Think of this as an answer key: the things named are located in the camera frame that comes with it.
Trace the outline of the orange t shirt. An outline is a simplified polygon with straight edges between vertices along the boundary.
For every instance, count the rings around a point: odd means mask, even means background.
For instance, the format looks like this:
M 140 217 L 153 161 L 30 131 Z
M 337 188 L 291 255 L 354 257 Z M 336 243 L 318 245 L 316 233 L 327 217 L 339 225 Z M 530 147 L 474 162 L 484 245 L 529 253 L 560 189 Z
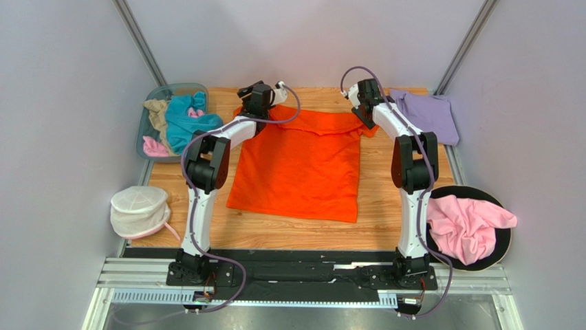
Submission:
M 371 138 L 352 113 L 278 105 L 258 136 L 241 147 L 227 207 L 269 215 L 354 223 L 358 219 L 360 140 Z

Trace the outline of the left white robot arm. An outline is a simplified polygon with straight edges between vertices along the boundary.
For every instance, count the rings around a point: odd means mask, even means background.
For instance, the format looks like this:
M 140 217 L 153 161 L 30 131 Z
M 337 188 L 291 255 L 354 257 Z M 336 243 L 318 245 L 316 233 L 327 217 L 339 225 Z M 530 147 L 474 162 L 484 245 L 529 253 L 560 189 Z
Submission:
M 230 152 L 263 130 L 269 111 L 284 102 L 288 92 L 283 82 L 270 86 L 259 81 L 237 95 L 242 107 L 235 118 L 218 129 L 196 131 L 182 154 L 190 210 L 181 247 L 169 265 L 167 285 L 198 286 L 211 278 L 210 225 L 217 193 L 228 177 Z

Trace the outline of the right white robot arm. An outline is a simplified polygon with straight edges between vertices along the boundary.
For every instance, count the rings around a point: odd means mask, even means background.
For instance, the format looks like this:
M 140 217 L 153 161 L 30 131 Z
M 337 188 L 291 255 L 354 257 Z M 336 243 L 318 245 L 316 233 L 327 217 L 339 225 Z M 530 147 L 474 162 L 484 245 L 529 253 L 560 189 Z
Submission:
M 347 99 L 367 128 L 380 127 L 393 140 L 391 178 L 400 191 L 402 224 L 391 280 L 401 288 L 414 287 L 430 268 L 425 229 L 428 201 L 438 176 L 437 137 L 407 120 L 374 78 L 352 85 Z

